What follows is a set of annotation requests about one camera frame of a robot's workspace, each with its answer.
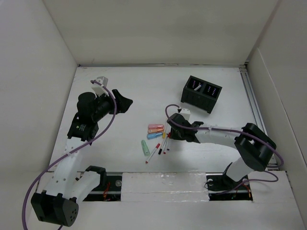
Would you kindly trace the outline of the red capped marker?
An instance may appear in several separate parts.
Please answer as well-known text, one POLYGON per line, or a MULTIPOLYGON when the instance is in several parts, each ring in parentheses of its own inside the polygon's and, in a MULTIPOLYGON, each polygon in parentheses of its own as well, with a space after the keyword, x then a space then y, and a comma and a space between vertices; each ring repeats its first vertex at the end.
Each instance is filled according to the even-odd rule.
POLYGON ((171 132, 168 133, 167 138, 165 140, 165 145, 164 145, 164 149, 163 149, 163 154, 166 154, 166 152, 168 151, 168 145, 169 145, 169 139, 171 136, 171 132))

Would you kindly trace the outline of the purple capped marker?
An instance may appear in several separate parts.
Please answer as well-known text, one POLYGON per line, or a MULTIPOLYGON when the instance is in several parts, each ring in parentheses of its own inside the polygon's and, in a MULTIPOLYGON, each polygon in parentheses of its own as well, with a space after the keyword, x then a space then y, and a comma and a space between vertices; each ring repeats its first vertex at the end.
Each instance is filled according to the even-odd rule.
POLYGON ((168 140, 167 151, 170 150, 170 142, 171 142, 171 139, 168 140))

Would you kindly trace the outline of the black capped marker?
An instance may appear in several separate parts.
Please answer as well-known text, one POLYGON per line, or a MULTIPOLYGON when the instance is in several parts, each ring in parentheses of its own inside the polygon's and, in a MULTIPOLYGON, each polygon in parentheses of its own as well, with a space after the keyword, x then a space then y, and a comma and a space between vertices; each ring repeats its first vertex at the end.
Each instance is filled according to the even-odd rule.
POLYGON ((166 134, 166 135, 164 136, 164 140, 163 140, 163 142, 162 142, 162 144, 161 144, 161 146, 160 146, 160 149, 159 149, 159 151, 158 151, 158 154, 159 154, 159 155, 161 155, 161 153, 163 152, 163 149, 164 149, 165 144, 166 144, 166 142, 167 142, 167 137, 168 137, 168 134, 166 134))

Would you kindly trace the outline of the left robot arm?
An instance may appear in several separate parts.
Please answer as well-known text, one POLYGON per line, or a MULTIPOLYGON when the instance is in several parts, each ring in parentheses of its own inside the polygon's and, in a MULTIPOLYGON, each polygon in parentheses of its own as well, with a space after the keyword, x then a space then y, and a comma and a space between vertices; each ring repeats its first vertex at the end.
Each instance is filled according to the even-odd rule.
POLYGON ((87 195, 93 189, 105 188, 106 170, 102 167, 89 166, 79 180, 75 179, 83 158, 81 149, 100 137, 98 121, 107 114, 127 112, 132 103, 116 89, 79 95, 64 155, 55 164, 56 170, 45 189, 31 198, 39 221, 70 227, 77 218, 79 204, 87 195))

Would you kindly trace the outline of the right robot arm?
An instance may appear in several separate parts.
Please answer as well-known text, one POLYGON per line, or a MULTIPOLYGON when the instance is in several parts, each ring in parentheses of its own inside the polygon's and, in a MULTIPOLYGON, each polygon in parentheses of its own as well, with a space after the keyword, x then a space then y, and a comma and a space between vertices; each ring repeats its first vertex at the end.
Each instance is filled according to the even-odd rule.
POLYGON ((211 184, 207 182, 212 191, 232 189, 251 172, 265 171, 273 154, 277 153, 276 144, 253 123, 247 123, 241 130, 206 126, 200 121, 190 123, 179 112, 168 116, 167 123, 171 126, 171 138, 174 140, 222 145, 239 153, 238 160, 229 163, 211 184))

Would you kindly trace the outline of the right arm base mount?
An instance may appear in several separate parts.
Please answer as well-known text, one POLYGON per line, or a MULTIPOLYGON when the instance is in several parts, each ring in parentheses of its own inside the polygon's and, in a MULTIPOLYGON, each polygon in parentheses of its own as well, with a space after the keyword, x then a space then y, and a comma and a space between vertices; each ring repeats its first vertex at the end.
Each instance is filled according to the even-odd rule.
POLYGON ((227 170, 206 173, 204 188, 208 190, 209 201, 252 201, 250 185, 241 184, 248 176, 235 182, 226 175, 227 170))

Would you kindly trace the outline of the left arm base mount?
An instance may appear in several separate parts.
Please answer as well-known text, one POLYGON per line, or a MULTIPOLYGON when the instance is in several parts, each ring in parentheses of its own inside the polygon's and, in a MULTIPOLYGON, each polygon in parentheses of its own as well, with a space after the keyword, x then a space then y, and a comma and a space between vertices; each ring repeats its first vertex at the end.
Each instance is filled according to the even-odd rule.
POLYGON ((95 187, 84 199, 84 201, 105 201, 113 202, 121 199, 122 174, 111 173, 105 177, 106 182, 103 185, 95 187))

